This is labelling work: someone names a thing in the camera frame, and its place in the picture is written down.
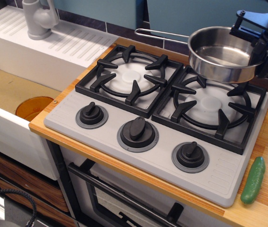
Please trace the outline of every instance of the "faucet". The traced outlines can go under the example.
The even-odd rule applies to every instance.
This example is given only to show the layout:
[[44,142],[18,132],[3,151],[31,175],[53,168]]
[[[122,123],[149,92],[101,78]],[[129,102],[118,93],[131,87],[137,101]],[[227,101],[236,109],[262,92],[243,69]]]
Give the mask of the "faucet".
[[40,0],[23,0],[22,5],[31,39],[45,39],[51,34],[51,28],[58,24],[59,18],[53,0],[47,0],[50,9],[43,9]]

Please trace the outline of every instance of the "black cable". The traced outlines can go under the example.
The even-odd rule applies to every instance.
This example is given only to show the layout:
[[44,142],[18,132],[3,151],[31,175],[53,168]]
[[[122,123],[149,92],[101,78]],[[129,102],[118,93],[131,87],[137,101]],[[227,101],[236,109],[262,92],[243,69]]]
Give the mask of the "black cable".
[[15,190],[15,189],[2,189],[2,190],[0,190],[0,195],[9,194],[9,193],[22,195],[23,197],[25,197],[26,199],[28,199],[30,201],[30,203],[33,207],[33,215],[31,217],[31,219],[28,221],[26,227],[32,227],[34,224],[34,220],[36,218],[36,204],[35,204],[34,200],[32,199],[32,197],[25,192]]

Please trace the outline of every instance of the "saucepan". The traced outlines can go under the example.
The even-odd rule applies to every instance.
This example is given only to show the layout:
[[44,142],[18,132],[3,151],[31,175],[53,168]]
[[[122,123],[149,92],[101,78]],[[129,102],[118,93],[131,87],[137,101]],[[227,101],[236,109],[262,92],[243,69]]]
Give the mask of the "saucepan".
[[[138,28],[137,35],[187,44],[189,64],[202,77],[222,83],[242,83],[256,76],[256,69],[263,63],[249,65],[253,46],[248,41],[230,34],[230,27],[205,27],[192,35],[178,35],[150,29]],[[188,42],[142,34],[154,32],[188,38]]]

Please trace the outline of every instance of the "green cucumber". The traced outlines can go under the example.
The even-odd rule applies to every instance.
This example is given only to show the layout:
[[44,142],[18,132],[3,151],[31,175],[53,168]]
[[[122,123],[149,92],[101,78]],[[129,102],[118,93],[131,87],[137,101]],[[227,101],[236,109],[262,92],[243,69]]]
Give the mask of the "green cucumber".
[[261,188],[265,171],[266,164],[263,157],[255,158],[255,161],[251,166],[246,185],[240,197],[243,203],[252,204],[256,200]]

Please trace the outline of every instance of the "wooden countertop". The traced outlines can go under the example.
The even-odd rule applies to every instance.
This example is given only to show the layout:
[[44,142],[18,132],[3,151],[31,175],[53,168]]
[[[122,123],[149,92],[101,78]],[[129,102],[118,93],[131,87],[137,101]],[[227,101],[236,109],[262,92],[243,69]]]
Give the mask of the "wooden countertop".
[[[107,55],[112,48],[116,45],[128,46],[134,44],[137,50],[149,52],[155,55],[161,55],[163,53],[169,56],[169,59],[183,62],[185,65],[188,64],[188,57],[166,50],[148,46],[142,43],[137,43],[132,40],[119,38],[115,44],[113,44],[106,52],[101,56],[103,58]],[[78,76],[55,100],[59,103],[62,101],[67,94],[69,94],[74,86],[96,65],[94,62],[87,70]],[[262,86],[268,89],[268,79],[253,79],[253,84]],[[173,184],[170,184],[158,177],[155,177],[147,172],[144,172],[136,167],[124,163],[114,157],[111,157],[105,153],[102,153],[96,149],[93,149],[85,144],[70,139],[60,133],[57,133],[51,129],[48,129],[44,125],[44,118],[47,114],[56,106],[55,102],[48,105],[30,124],[31,131],[36,134],[57,143],[63,147],[66,147],[76,153],[79,153],[97,163],[100,163],[106,167],[109,167],[119,173],[122,173],[140,183],[143,183],[155,190],[160,191],[186,205],[196,208],[208,215],[218,218],[233,226],[247,226],[247,227],[267,227],[268,226],[268,112],[266,114],[264,123],[262,124],[258,139],[256,141],[255,148],[251,155],[248,168],[243,177],[243,181],[240,185],[238,194],[235,199],[235,203],[229,208],[223,208],[209,202],[203,198],[200,198],[193,193],[185,191]],[[266,173],[262,188],[257,197],[257,200],[251,205],[244,205],[240,201],[240,194],[245,186],[247,175],[251,164],[255,157],[263,156],[266,162]]]

